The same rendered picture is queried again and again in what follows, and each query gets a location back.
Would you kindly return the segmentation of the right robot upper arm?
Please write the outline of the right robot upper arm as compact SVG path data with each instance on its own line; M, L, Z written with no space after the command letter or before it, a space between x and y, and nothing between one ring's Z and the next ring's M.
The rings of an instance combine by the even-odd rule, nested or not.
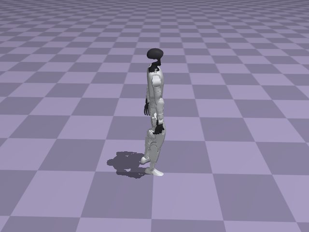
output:
M158 75L152 76L152 87L154 91L154 101L157 105L157 102L162 100L164 101L161 96L161 79Z

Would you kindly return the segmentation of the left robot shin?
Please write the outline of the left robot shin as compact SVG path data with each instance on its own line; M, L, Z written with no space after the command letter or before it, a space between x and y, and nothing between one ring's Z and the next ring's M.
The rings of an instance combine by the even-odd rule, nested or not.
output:
M149 131L150 129L148 129ZM147 133L148 133L147 131ZM155 141L155 138L150 138L146 135L146 138L145 138L145 153L144 153L144 157L145 158L148 158L149 157L149 153L150 153L150 144L152 141Z

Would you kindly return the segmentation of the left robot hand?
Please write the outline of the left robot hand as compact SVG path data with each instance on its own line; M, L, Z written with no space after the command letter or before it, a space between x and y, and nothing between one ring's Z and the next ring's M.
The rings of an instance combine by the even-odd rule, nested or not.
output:
M147 103L147 99L146 99L146 105L145 105L145 107L144 107L144 114L146 115L147 114L147 112L148 112L148 104L149 103ZM145 113L146 112L146 113ZM148 112L149 113L149 112ZM147 114L148 115L148 114Z

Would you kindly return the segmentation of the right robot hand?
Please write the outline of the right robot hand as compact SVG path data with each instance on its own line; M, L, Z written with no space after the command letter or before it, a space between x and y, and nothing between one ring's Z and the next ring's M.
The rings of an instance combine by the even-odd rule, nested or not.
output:
M163 124L158 124L158 120L156 121L156 125L157 125L157 127L155 128L155 131L154 131L154 133L153 134L160 134L160 133L162 133L162 130L164 130L164 128L163 128Z

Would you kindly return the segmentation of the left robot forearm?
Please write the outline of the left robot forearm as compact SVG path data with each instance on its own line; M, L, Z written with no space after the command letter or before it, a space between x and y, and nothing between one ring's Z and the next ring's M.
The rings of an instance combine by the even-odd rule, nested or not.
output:
M147 99L147 103L151 102L150 99L149 99L149 90L148 90L148 86L147 86L146 99Z

